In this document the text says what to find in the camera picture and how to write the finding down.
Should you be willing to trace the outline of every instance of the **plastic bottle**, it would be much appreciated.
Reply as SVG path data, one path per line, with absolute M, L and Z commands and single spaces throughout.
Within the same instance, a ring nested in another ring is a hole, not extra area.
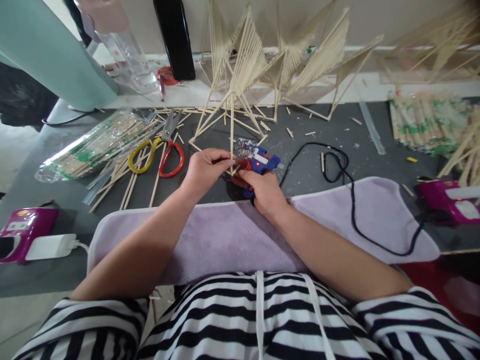
M 0 1 L 0 61 L 22 69 L 76 110 L 102 109 L 119 91 L 43 0 Z
M 90 16 L 95 32 L 120 67 L 124 78 L 140 94 L 158 91 L 159 82 L 130 30 L 129 20 L 118 0 L 77 0 Z

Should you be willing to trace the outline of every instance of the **black power cord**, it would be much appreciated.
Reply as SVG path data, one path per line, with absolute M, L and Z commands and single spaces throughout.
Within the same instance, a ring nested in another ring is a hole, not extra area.
M 48 125 L 48 126 L 51 126 L 51 127 L 58 127 L 58 126 L 62 126 L 62 125 L 65 125 L 65 124 L 69 124 L 69 123 L 73 123 L 74 121 L 78 120 L 78 119 L 81 119 L 87 115 L 91 115 L 91 114 L 95 114 L 95 113 L 98 113 L 100 110 L 98 110 L 97 108 L 95 110 L 92 110 L 92 111 L 88 111 L 88 112 L 84 112 L 83 114 L 81 115 L 78 115 L 77 117 L 74 117 L 74 118 L 71 118 L 70 120 L 67 120 L 67 121 L 63 121 L 63 122 L 57 122 L 57 123 L 51 123 L 51 122 L 48 122 L 46 118 L 43 118 L 41 120 L 42 123 L 44 123 L 45 125 Z
M 340 178 L 342 178 L 342 184 L 343 185 L 345 185 L 345 177 L 347 177 L 350 180 L 350 183 L 351 183 L 351 187 L 350 187 L 351 224 L 352 224 L 353 228 L 355 229 L 355 231 L 365 240 L 371 242 L 372 244 L 378 246 L 379 248 L 385 250 L 386 252 L 388 252 L 390 254 L 400 256 L 400 257 L 405 257 L 405 256 L 408 256 L 408 255 L 412 254 L 414 252 L 415 244 L 417 243 L 417 238 L 419 237 L 420 231 L 422 231 L 425 223 L 428 220 L 429 213 L 426 213 L 422 217 L 422 219 L 420 220 L 420 222 L 418 224 L 418 228 L 416 229 L 415 233 L 413 234 L 413 236 L 411 238 L 410 248 L 406 252 L 396 252 L 396 251 L 390 250 L 389 248 L 383 246 L 382 244 L 380 244 L 380 243 L 372 240 L 368 236 L 366 236 L 363 232 L 360 231 L 360 229 L 357 226 L 357 221 L 355 220 L 355 210 L 356 210 L 356 208 L 355 208 L 355 181 L 354 181 L 354 178 L 347 172 L 347 167 L 349 166 L 350 160 L 349 160 L 348 155 L 345 152 L 343 152 L 342 150 L 340 150 L 340 149 L 338 149 L 334 146 L 331 146 L 331 145 L 328 145 L 328 144 L 325 144 L 325 143 L 321 143 L 321 142 L 306 142 L 306 143 L 304 143 L 300 147 L 300 149 L 298 149 L 296 154 L 291 158 L 290 162 L 288 163 L 288 165 L 285 169 L 285 173 L 283 174 L 283 177 L 281 178 L 280 187 L 283 186 L 283 184 L 285 182 L 285 179 L 287 178 L 288 174 L 290 173 L 290 168 L 292 167 L 292 164 L 294 163 L 295 159 L 297 158 L 298 155 L 300 155 L 302 150 L 308 145 L 323 146 L 323 147 L 325 147 L 329 150 L 335 150 L 341 155 L 341 156 L 338 156 L 336 153 L 334 153 L 332 151 L 326 152 L 323 156 L 323 162 L 324 162 L 324 168 L 325 169 L 324 169 L 324 171 L 322 171 L 322 174 L 323 174 L 323 177 L 325 178 L 325 180 L 328 181 L 331 184 L 336 183 Z M 326 171 L 327 159 L 328 158 L 332 158 L 333 160 L 335 160 L 336 164 L 338 165 L 338 173 L 336 174 L 336 176 L 333 179 L 328 177 L 327 171 Z

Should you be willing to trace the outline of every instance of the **scissors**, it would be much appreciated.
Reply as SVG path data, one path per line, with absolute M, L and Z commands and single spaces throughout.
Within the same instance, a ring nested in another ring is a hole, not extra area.
M 160 167 L 158 168 L 158 175 L 162 178 L 171 178 L 182 170 L 185 164 L 185 154 L 182 148 L 180 147 L 180 144 L 174 143 L 170 137 L 171 133 L 173 133 L 174 129 L 177 127 L 177 124 L 179 122 L 181 115 L 182 115 L 182 112 L 180 112 L 179 114 L 177 114 L 177 116 L 175 116 L 174 109 L 172 109 L 165 122 L 163 134 L 160 137 L 156 138 L 153 141 L 153 143 L 151 143 L 150 140 L 146 140 L 133 149 L 133 151 L 130 153 L 130 156 L 128 157 L 128 167 L 130 168 L 131 171 L 133 171 L 135 174 L 145 173 L 152 165 L 152 162 L 155 156 L 155 151 L 157 150 L 159 144 L 162 141 L 167 142 L 168 147 L 165 151 L 165 156 L 160 162 Z M 135 168 L 135 165 L 134 165 L 135 157 L 137 156 L 137 154 L 141 149 L 150 145 L 150 143 L 151 143 L 150 154 L 148 155 L 148 159 L 146 160 L 145 166 L 139 169 Z M 170 152 L 174 147 L 177 150 L 178 155 L 180 156 L 180 162 L 178 163 L 178 166 L 176 167 L 175 170 L 173 170 L 170 173 L 164 173 L 165 163 L 167 162 L 167 159 L 170 156 Z

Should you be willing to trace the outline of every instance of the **black and white striped clothing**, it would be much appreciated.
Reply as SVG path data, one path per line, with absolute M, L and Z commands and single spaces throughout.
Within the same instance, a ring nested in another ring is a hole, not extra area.
M 427 290 L 344 305 L 301 273 L 228 273 L 187 286 L 140 346 L 147 298 L 63 299 L 26 359 L 480 359 L 480 338 Z

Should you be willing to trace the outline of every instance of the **white power adapter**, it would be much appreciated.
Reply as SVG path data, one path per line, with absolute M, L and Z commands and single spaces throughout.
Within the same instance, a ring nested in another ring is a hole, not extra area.
M 78 241 L 76 234 L 39 236 L 31 243 L 25 260 L 62 258 L 77 247 L 84 248 L 88 254 L 89 247 Z

